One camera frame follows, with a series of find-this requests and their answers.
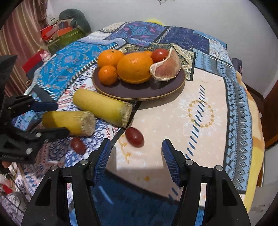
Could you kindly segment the red tomato on plate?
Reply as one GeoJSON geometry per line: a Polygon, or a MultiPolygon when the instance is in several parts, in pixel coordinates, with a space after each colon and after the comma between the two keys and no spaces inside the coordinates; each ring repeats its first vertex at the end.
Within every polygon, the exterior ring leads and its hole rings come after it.
{"type": "Polygon", "coordinates": [[[159,48],[152,52],[151,58],[153,59],[154,63],[157,63],[163,61],[168,56],[168,54],[169,51],[167,49],[159,48]]]}

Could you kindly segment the pink doll figure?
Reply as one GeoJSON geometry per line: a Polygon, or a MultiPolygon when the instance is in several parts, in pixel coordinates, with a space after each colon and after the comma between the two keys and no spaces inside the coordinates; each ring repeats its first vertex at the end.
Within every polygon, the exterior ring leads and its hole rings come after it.
{"type": "Polygon", "coordinates": [[[43,51],[40,54],[40,57],[41,57],[41,61],[43,63],[45,63],[45,62],[47,62],[51,58],[51,54],[48,51],[43,51]]]}

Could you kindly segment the large orange on plate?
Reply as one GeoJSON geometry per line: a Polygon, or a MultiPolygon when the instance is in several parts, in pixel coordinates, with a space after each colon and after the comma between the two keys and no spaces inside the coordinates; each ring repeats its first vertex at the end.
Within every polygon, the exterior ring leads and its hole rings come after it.
{"type": "Polygon", "coordinates": [[[147,82],[150,77],[149,68],[153,59],[144,52],[133,52],[124,55],[117,64],[120,79],[130,84],[147,82]]]}

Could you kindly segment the dark red grape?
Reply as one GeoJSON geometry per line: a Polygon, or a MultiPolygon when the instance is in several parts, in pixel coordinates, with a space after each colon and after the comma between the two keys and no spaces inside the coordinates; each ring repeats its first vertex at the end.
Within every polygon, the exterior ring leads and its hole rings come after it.
{"type": "Polygon", "coordinates": [[[71,140],[71,148],[73,148],[73,150],[77,153],[77,154],[80,154],[80,155],[84,155],[85,152],[86,152],[86,146],[85,144],[83,143],[82,140],[80,140],[78,137],[74,137],[72,140],[71,140]]]}
{"type": "Polygon", "coordinates": [[[145,142],[144,142],[144,137],[142,133],[137,130],[136,128],[129,127],[125,130],[125,136],[127,141],[135,147],[142,147],[145,142]]]}

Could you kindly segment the yellow curved headboard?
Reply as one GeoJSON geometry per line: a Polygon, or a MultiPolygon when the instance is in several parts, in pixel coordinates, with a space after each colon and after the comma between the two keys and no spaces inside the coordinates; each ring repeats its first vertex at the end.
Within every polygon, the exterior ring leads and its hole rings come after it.
{"type": "Polygon", "coordinates": [[[155,18],[148,19],[147,22],[156,23],[156,24],[158,24],[158,25],[165,26],[165,24],[164,24],[163,22],[161,22],[160,20],[155,19],[155,18]]]}

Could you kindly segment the grey plush toy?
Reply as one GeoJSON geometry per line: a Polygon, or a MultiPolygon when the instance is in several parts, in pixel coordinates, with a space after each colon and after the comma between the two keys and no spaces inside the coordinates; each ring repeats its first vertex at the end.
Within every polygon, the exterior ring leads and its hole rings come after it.
{"type": "Polygon", "coordinates": [[[78,27],[86,34],[91,33],[91,26],[89,25],[83,12],[78,9],[66,9],[59,14],[58,18],[59,20],[71,20],[71,26],[78,27]]]}

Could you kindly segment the blue patchwork tablecloth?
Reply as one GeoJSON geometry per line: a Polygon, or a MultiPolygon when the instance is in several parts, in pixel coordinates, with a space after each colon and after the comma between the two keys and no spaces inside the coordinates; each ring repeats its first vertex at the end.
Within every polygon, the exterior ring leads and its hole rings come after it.
{"type": "Polygon", "coordinates": [[[144,137],[131,146],[120,128],[97,119],[83,138],[84,157],[105,138],[116,138],[107,172],[92,194],[103,225],[169,225],[182,189],[172,181],[161,151],[169,139],[185,158],[200,166],[222,165],[246,197],[252,156],[252,117],[247,93],[236,76],[226,44],[198,31],[149,22],[115,23],[59,50],[36,73],[61,111],[76,111],[79,89],[94,94],[92,75],[101,51],[154,51],[174,48],[186,77],[178,90],[144,101],[131,121],[144,137]]]}

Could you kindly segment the dark purple round plate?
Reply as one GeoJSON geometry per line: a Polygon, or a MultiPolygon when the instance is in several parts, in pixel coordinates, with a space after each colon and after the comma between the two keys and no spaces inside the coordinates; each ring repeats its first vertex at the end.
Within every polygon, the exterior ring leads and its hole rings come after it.
{"type": "Polygon", "coordinates": [[[118,80],[111,86],[101,84],[98,78],[99,67],[93,73],[92,81],[98,92],[121,100],[151,100],[167,96],[183,86],[186,77],[184,70],[181,68],[178,75],[167,82],[155,80],[152,76],[150,79],[141,84],[130,84],[124,82],[118,76],[118,80]]]}

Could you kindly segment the small orange at plate back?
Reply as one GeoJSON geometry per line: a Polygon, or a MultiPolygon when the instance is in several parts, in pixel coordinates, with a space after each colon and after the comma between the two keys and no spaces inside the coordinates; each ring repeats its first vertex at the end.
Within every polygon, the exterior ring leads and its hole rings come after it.
{"type": "Polygon", "coordinates": [[[146,50],[144,51],[144,54],[146,54],[147,56],[152,56],[152,51],[146,50]]]}

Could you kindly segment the brown wooden door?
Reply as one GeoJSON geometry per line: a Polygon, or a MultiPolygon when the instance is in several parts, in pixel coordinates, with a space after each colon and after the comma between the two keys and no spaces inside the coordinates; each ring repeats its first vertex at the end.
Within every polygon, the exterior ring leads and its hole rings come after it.
{"type": "Polygon", "coordinates": [[[278,85],[273,86],[270,93],[263,100],[263,109],[261,111],[261,124],[263,128],[263,137],[265,149],[268,149],[277,143],[278,133],[278,85]]]}

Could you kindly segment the pink peeled pomelo segment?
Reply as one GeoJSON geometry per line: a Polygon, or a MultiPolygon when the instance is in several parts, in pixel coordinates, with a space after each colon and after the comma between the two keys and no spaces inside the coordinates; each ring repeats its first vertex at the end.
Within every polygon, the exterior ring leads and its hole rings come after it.
{"type": "Polygon", "coordinates": [[[163,61],[152,64],[149,68],[151,76],[161,82],[174,79],[181,70],[181,61],[174,47],[170,48],[169,54],[163,61]]]}

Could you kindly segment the brown striped curtain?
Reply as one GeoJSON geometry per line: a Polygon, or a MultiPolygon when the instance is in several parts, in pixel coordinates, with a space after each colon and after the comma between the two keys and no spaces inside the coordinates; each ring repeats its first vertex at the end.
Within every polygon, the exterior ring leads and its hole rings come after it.
{"type": "Polygon", "coordinates": [[[22,66],[40,48],[47,48],[40,33],[46,26],[47,4],[48,1],[22,1],[1,28],[1,55],[17,56],[6,83],[7,96],[24,94],[28,78],[22,66]]]}

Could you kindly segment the red gift box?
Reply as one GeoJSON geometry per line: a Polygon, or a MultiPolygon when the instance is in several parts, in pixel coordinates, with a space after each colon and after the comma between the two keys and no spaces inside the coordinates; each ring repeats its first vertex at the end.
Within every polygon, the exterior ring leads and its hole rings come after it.
{"type": "Polygon", "coordinates": [[[42,55],[44,54],[44,52],[45,50],[38,51],[35,55],[28,59],[27,62],[25,62],[25,64],[22,66],[22,69],[25,73],[34,72],[36,69],[44,64],[42,60],[42,55]]]}

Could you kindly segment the small orange mandarin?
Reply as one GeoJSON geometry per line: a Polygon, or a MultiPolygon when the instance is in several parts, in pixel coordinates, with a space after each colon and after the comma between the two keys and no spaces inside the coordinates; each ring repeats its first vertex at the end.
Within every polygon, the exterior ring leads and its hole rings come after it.
{"type": "Polygon", "coordinates": [[[114,66],[105,65],[99,69],[98,78],[101,84],[111,86],[118,80],[117,70],[114,66]]]}

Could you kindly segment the left orange on plate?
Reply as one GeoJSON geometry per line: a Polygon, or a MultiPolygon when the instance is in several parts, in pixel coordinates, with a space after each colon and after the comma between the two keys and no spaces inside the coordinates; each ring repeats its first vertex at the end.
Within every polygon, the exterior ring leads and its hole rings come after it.
{"type": "Polygon", "coordinates": [[[118,62],[124,56],[124,53],[116,49],[107,49],[99,54],[97,65],[99,68],[106,65],[117,67],[118,62]]]}

